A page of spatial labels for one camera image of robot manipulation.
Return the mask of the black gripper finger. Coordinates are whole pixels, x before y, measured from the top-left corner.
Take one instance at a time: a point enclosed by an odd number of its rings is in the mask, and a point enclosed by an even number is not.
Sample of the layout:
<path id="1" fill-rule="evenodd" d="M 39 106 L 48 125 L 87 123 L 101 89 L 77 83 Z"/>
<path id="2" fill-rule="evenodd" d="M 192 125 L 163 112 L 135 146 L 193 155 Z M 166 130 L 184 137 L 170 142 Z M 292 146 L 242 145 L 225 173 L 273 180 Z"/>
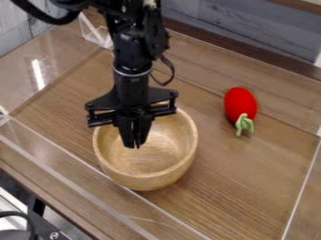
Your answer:
<path id="1" fill-rule="evenodd" d="M 137 147 L 141 147 L 150 134 L 151 130 L 151 122 L 153 122 L 153 115 L 143 115 L 138 120 L 137 120 Z"/>
<path id="2" fill-rule="evenodd" d="M 121 116 L 118 118 L 118 128 L 123 145 L 127 148 L 134 148 L 135 147 L 134 121 L 127 117 Z"/>

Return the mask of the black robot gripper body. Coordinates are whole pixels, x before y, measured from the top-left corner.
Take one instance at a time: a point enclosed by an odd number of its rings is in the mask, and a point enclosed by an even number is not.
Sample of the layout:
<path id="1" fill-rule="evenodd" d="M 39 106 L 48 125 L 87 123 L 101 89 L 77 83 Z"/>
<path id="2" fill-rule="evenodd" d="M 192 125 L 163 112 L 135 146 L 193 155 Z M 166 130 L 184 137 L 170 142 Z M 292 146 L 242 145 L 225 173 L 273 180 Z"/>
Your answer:
<path id="1" fill-rule="evenodd" d="M 113 70 L 114 87 L 106 95 L 86 103 L 89 127 L 121 126 L 119 120 L 135 121 L 175 113 L 175 90 L 150 86 L 151 71 L 129 74 Z"/>

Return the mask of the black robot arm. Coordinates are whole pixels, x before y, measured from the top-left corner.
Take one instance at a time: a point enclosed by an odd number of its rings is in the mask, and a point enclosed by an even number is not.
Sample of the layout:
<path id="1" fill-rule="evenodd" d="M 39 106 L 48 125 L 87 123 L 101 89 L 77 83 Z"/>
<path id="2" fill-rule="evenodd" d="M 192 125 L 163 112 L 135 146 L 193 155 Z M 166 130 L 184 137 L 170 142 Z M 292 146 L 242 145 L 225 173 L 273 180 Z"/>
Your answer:
<path id="1" fill-rule="evenodd" d="M 55 18 L 30 0 L 11 0 L 38 20 L 55 25 L 71 23 L 86 8 L 95 8 L 106 19 L 113 43 L 114 86 L 102 97 L 86 103 L 89 126 L 114 125 L 123 145 L 145 144 L 153 120 L 177 111 L 178 92 L 167 82 L 151 87 L 153 62 L 171 61 L 165 56 L 170 48 L 170 33 L 163 24 L 161 0 L 50 0 L 67 11 Z"/>

